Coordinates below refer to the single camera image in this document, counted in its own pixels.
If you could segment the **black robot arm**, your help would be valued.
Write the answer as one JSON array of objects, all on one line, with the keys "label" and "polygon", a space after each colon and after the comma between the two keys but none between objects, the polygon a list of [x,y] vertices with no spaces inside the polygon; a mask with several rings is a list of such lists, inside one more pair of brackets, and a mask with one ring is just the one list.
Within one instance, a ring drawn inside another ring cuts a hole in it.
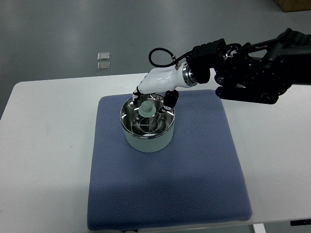
[{"label": "black robot arm", "polygon": [[257,44],[224,39],[195,46],[186,62],[199,84],[215,70],[215,93],[224,100],[274,104],[293,84],[311,83],[311,36],[288,28]]}]

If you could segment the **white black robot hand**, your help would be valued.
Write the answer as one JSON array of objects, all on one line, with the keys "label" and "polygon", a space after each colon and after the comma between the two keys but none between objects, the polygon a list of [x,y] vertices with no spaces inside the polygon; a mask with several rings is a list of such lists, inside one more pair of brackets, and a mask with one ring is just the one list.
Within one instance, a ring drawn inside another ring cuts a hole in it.
[{"label": "white black robot hand", "polygon": [[164,113],[175,107],[179,97],[177,87],[189,88],[196,85],[197,81],[186,62],[179,68],[175,66],[153,68],[134,90],[133,104],[136,105],[143,95],[165,93],[160,110]]}]

